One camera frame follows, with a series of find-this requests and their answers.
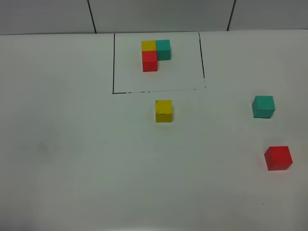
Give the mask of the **red template block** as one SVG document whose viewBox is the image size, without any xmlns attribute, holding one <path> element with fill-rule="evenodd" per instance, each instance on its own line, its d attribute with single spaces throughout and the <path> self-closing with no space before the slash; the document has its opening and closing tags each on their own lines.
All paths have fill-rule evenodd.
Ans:
<svg viewBox="0 0 308 231">
<path fill-rule="evenodd" d="M 158 70 L 158 59 L 156 51 L 142 51 L 143 72 L 153 72 Z"/>
</svg>

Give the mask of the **green template block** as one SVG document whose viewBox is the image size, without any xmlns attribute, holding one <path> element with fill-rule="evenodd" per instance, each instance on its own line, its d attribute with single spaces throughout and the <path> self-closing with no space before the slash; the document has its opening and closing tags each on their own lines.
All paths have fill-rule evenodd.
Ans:
<svg viewBox="0 0 308 231">
<path fill-rule="evenodd" d="M 159 61 L 171 60 L 170 40 L 156 40 L 156 51 Z"/>
</svg>

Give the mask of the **yellow template block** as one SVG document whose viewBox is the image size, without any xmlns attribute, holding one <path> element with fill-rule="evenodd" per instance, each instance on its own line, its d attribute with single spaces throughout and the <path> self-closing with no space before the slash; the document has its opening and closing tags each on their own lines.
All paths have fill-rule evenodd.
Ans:
<svg viewBox="0 0 308 231">
<path fill-rule="evenodd" d="M 155 40 L 144 40 L 141 42 L 142 51 L 156 51 L 156 41 Z"/>
</svg>

